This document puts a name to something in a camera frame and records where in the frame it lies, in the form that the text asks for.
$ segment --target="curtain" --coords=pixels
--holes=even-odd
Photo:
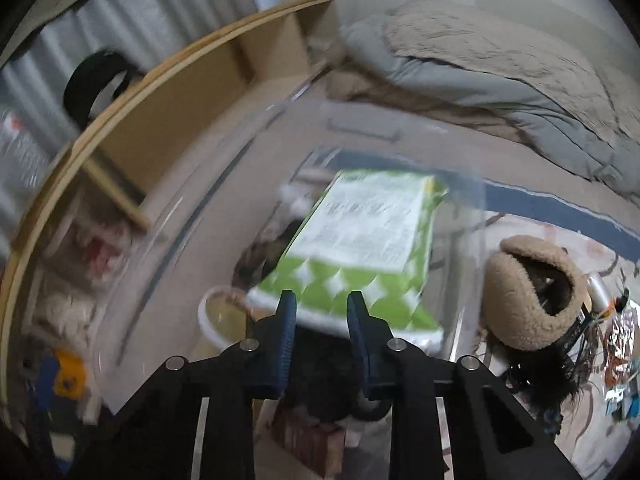
[[[43,27],[2,68],[0,105],[14,109],[53,157],[80,133],[62,107],[62,96],[73,70],[89,54],[112,48],[146,72],[256,10],[254,0],[84,0]],[[0,182],[0,263],[21,214]]]

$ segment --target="fluffy brown slipper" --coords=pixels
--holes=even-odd
[[[518,235],[503,240],[500,248],[485,267],[484,321],[511,348],[545,348],[574,323],[586,281],[561,248],[540,238]],[[551,306],[550,287],[555,289]]]

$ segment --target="metal screw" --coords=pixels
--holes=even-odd
[[[401,352],[406,348],[406,341],[404,339],[400,339],[399,337],[393,337],[386,342],[386,346],[394,352]]]
[[[253,352],[258,349],[260,342],[257,339],[242,339],[240,342],[240,349],[245,352]]]
[[[184,357],[180,357],[179,355],[174,355],[173,357],[169,357],[165,362],[164,366],[167,367],[168,370],[176,371],[184,366],[187,362],[187,359]]]
[[[467,370],[478,370],[480,367],[480,361],[472,355],[465,355],[462,359],[460,359],[460,364],[463,365]]]

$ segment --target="green and white packet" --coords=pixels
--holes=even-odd
[[[360,290],[395,337],[440,349],[442,327],[421,297],[434,213],[446,192],[433,175],[341,171],[249,301],[275,311],[281,292],[293,290],[300,325],[348,337],[347,296]]]

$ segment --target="gray bedding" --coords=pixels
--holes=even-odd
[[[450,64],[450,60],[446,62],[437,53],[434,54],[437,59],[429,59],[424,44],[420,45],[422,55],[419,58],[400,56],[392,50],[389,38],[385,36],[385,27],[393,18],[392,14],[375,15],[343,27],[342,42],[359,67],[415,94],[462,107],[491,110],[517,126],[525,134],[527,143],[540,155],[581,177],[601,181],[640,205],[640,144],[617,127],[617,120],[607,120],[607,128],[601,122],[594,128],[599,132],[597,135],[575,118],[581,116],[593,126],[592,121],[584,119],[588,115],[594,117],[593,95],[582,102],[580,96],[572,94],[572,108],[580,109],[580,114],[575,111],[570,114],[537,89],[538,85],[534,88],[528,82],[509,78],[504,70],[500,71],[501,75],[466,70]],[[556,77],[554,84],[562,83],[560,79]],[[615,118],[611,104],[603,103],[598,97],[602,94],[600,89],[604,88],[598,84],[599,88],[593,92],[597,97],[595,101],[600,108],[607,105],[611,117]]]

